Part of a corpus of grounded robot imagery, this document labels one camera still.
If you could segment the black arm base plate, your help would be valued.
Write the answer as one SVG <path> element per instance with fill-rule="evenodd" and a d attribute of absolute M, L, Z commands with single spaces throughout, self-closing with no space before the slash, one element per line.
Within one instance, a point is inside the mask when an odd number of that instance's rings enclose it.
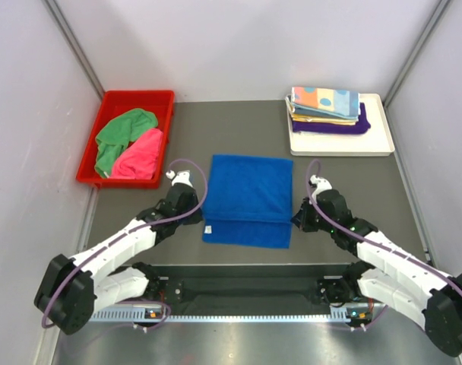
<path fill-rule="evenodd" d="M 325 313 L 331 305 L 366 303 L 352 282 L 359 264 L 150 265 L 144 293 L 177 315 Z"/>

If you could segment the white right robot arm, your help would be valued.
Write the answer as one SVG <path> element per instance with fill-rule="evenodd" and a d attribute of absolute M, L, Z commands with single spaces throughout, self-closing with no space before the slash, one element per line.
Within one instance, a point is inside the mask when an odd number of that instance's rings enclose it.
<path fill-rule="evenodd" d="M 401 249 L 375 225 L 353 216 L 335 189 L 304 198 L 291 221 L 303 232 L 329 233 L 357 257 L 343 273 L 348 299 L 380 301 L 413 321 L 444 354 L 462 354 L 462 274 L 446 274 Z"/>

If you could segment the light blue patterned towel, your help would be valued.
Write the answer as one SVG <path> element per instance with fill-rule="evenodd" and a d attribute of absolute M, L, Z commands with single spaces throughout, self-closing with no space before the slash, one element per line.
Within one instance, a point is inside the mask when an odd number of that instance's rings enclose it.
<path fill-rule="evenodd" d="M 360 114 L 359 93 L 323 87 L 292 87 L 286 101 L 291 112 L 305 116 L 356 119 Z"/>

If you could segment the royal blue towel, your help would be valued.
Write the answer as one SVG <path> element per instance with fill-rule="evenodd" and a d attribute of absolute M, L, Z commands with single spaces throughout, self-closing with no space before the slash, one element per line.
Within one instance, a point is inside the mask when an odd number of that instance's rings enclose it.
<path fill-rule="evenodd" d="M 203 214 L 206 243 L 288 249 L 293 162 L 215 154 Z"/>

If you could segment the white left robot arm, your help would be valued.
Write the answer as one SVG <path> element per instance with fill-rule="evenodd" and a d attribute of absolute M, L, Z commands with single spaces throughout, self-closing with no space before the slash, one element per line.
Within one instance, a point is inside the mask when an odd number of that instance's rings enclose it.
<path fill-rule="evenodd" d="M 181 225 L 201 221 L 199 199 L 189 182 L 173 183 L 166 197 L 141 211 L 124 228 L 94 247 L 48 264 L 34 298 L 42 327 L 66 335 L 82 329 L 91 316 L 130 298 L 155 300 L 160 283 L 145 264 L 122 269 L 129 259 L 172 236 Z"/>

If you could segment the yellow and blue cartoon towel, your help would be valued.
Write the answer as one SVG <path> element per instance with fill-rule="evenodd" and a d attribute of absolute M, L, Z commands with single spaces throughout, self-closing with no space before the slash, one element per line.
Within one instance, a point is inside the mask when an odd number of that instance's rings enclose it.
<path fill-rule="evenodd" d="M 332 117 L 332 116 L 305 116 L 305 115 L 299 115 L 299 114 L 290 114 L 290 117 L 291 117 L 292 120 L 294 120 L 294 119 L 339 119 L 339 120 L 346 120 L 346 119 L 342 119 L 342 118 L 335 118 L 335 117 Z"/>

